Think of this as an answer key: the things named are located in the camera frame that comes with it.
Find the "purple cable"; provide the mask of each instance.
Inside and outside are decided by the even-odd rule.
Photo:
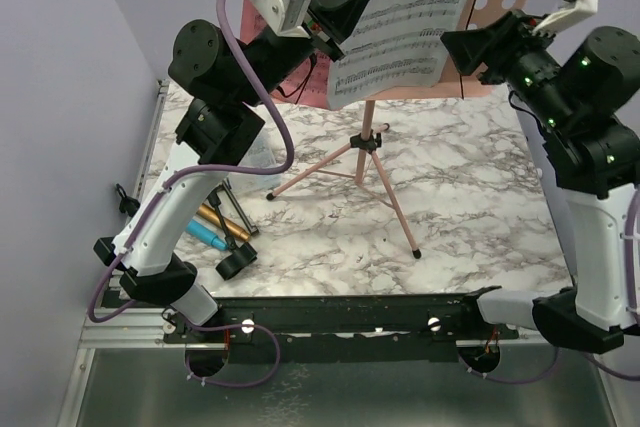
[[[467,371],[471,374],[474,375],[476,377],[479,377],[483,380],[488,380],[490,382],[495,382],[497,384],[506,384],[506,385],[525,385],[525,384],[533,384],[534,382],[538,382],[539,380],[542,380],[546,377],[548,377],[549,375],[551,375],[556,368],[558,367],[558,359],[560,358],[560,349],[558,349],[557,347],[554,350],[553,353],[553,361],[551,362],[551,365],[549,367],[547,367],[546,370],[544,370],[543,372],[541,372],[540,374],[536,375],[535,377],[531,377],[529,379],[521,379],[521,380],[510,380],[510,379],[502,379],[500,377],[489,377],[486,374],[482,374],[481,372],[478,372],[476,370],[473,370],[471,367],[469,367],[469,364],[467,364],[464,359],[462,357],[460,357],[458,355],[458,360],[462,363],[462,365],[464,365],[465,367],[467,367]]]
[[[222,35],[224,36],[224,39],[227,41],[227,45],[229,46],[231,53],[235,57],[236,62],[238,63],[238,66],[240,66],[240,69],[242,69],[242,72],[247,77],[247,80],[249,81],[251,86],[255,89],[256,93],[258,94],[258,97],[260,97],[260,100],[269,111],[269,115],[271,115],[271,117],[273,118],[273,121],[276,124],[276,127],[278,128],[278,131],[280,132],[280,135],[282,136],[282,140],[284,142],[284,146],[287,152],[286,159],[282,165],[279,165],[277,167],[270,167],[268,169],[240,167],[236,165],[211,164],[211,165],[197,165],[193,167],[187,167],[185,169],[182,169],[176,172],[162,184],[162,187],[164,188],[164,190],[161,192],[156,192],[151,198],[151,200],[149,201],[149,204],[147,205],[147,207],[140,214],[138,223],[131,231],[131,234],[129,234],[127,241],[124,243],[124,247],[126,249],[131,248],[136,238],[140,234],[140,231],[146,224],[147,220],[149,220],[149,217],[151,216],[154,209],[157,207],[158,203],[160,202],[160,199],[162,199],[162,196],[165,193],[169,192],[169,190],[171,189],[171,186],[176,182],[178,182],[183,177],[191,174],[202,173],[202,172],[235,172],[239,174],[275,175],[275,174],[281,174],[283,172],[286,172],[287,170],[289,170],[289,167],[291,167],[291,165],[293,164],[294,146],[293,146],[293,140],[291,139],[291,134],[289,133],[289,129],[287,129],[287,125],[285,124],[284,119],[280,115],[280,112],[278,112],[278,108],[274,104],[273,100],[271,100],[271,97],[269,97],[269,93],[267,92],[267,89],[265,89],[264,85],[262,85],[262,82],[260,82],[260,78],[253,70],[253,67],[251,67],[251,64],[249,63],[246,56],[242,52],[242,49],[240,48],[238,41],[233,35],[233,31],[231,30],[231,25],[229,24],[229,19],[227,18],[227,14],[225,12],[226,1],[227,0],[216,0],[216,13],[218,14],[218,22],[220,23],[220,30],[222,31]],[[118,256],[116,256],[113,262],[111,262],[111,264],[109,265],[109,267],[107,267],[107,270],[103,274],[102,278],[100,279],[100,282],[98,283],[98,286],[96,287],[96,290],[94,291],[91,297],[91,300],[89,302],[89,308],[88,308],[88,317],[94,323],[101,323],[101,322],[106,322],[108,320],[111,320],[136,303],[134,300],[131,300],[126,304],[122,305],[121,307],[119,307],[114,312],[102,318],[98,318],[95,315],[95,309],[96,309],[100,294],[102,293],[102,289],[104,288],[106,283],[109,281],[114,270],[116,270],[116,267],[118,266],[118,264],[120,263],[120,261],[125,255],[126,254],[119,254]]]
[[[193,330],[198,330],[200,332],[221,332],[224,330],[236,330],[236,329],[242,329],[243,327],[247,327],[246,325],[243,325],[243,324],[221,325],[219,327],[200,327],[199,325],[192,324],[186,319],[185,319],[185,322]],[[266,327],[263,327],[261,325],[252,325],[251,327],[253,327],[254,329],[261,330],[262,332],[267,334],[273,341],[273,345],[276,348],[276,358],[273,362],[273,367],[271,367],[271,370],[267,372],[263,377],[261,377],[258,380],[253,380],[251,382],[243,382],[243,383],[225,382],[224,380],[214,380],[210,377],[198,377],[191,370],[191,363],[189,361],[189,357],[187,357],[185,360],[185,366],[189,371],[189,377],[187,377],[187,380],[194,378],[199,380],[200,382],[204,382],[205,384],[217,385],[219,387],[228,387],[231,389],[246,389],[246,388],[257,387],[258,385],[262,385],[266,381],[268,381],[271,377],[273,377],[273,375],[278,370],[278,366],[280,365],[280,344],[278,343],[278,339],[276,338],[275,334],[271,332],[269,329],[267,329]]]
[[[612,375],[613,377],[616,377],[618,379],[621,380],[627,380],[629,382],[640,382],[640,375],[629,375],[629,374],[623,374],[622,372],[616,372],[613,369],[610,369],[609,367],[607,367],[606,365],[598,362],[593,355],[591,354],[586,354],[584,352],[582,352],[582,355],[584,356],[585,359],[587,359],[589,362],[591,362],[593,365],[595,365],[596,367],[598,367],[600,370],[602,370],[603,372],[606,372],[609,375]]]
[[[624,264],[627,277],[627,297],[629,298],[629,310],[636,319],[636,323],[640,325],[640,315],[635,311],[638,308],[636,300],[636,276],[635,276],[635,256],[634,256],[634,226],[636,219],[640,214],[640,191],[636,190],[629,204],[627,218],[624,223]]]

